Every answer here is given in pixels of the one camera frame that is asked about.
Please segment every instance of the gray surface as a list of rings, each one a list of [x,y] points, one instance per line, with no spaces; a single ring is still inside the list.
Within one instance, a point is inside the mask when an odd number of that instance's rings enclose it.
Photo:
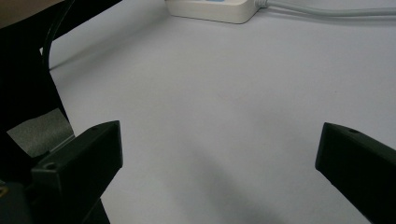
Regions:
[[[74,138],[70,123],[59,109],[26,120],[7,133],[30,157],[61,147]]]
[[[395,36],[395,19],[268,9],[233,25],[124,0],[55,41],[52,74],[76,133],[120,120],[113,224],[368,224],[315,158],[325,121],[396,148]]]

